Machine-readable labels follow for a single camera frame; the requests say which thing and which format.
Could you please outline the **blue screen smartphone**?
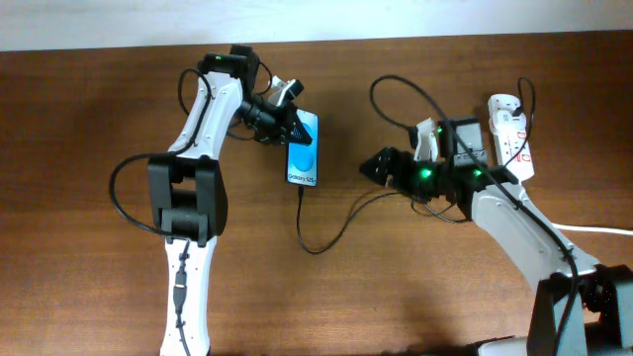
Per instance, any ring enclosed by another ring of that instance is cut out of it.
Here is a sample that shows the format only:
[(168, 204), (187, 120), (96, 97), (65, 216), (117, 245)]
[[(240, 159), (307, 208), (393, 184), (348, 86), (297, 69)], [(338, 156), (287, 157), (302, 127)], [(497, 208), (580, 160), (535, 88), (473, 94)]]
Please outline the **blue screen smartphone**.
[(287, 146), (286, 181), (289, 184), (315, 187), (318, 168), (318, 116), (299, 110), (298, 118), (313, 139), (309, 145), (289, 143)]

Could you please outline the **white power strip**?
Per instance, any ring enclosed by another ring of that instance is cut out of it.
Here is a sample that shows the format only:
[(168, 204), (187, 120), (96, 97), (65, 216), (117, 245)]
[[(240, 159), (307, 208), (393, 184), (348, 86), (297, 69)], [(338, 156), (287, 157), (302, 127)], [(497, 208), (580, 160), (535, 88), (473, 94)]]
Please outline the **white power strip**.
[(493, 123), (493, 116), (498, 110), (523, 112), (520, 100), (509, 94), (494, 94), (488, 101), (489, 126), (494, 138), (497, 164), (504, 165), (519, 182), (534, 176), (534, 166), (527, 139), (526, 127), (523, 130), (500, 130)]

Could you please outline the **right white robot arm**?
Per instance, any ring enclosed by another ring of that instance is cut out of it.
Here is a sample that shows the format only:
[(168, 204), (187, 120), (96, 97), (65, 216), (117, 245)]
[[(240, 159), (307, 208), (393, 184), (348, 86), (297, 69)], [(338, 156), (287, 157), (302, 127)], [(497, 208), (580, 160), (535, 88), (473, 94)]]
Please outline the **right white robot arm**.
[(632, 271), (607, 267), (566, 238), (503, 166), (488, 167), (477, 118), (428, 120), (415, 152), (385, 147), (359, 170), (420, 203), (445, 197), (487, 232), (535, 291), (524, 337), (480, 341), (467, 355), (629, 355)]

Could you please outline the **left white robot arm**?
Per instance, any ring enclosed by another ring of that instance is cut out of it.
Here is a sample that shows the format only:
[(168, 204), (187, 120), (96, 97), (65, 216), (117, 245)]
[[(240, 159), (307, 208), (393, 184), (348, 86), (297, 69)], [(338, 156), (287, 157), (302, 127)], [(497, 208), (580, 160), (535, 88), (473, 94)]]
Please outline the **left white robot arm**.
[(233, 118), (263, 144), (309, 145), (317, 137), (300, 121), (293, 95), (299, 82), (279, 84), (274, 98), (255, 93), (259, 56), (235, 44), (208, 53), (194, 68), (198, 88), (181, 134), (148, 161), (155, 226), (165, 237), (168, 307), (162, 355), (208, 355), (207, 306), (212, 257), (228, 215), (220, 155)]

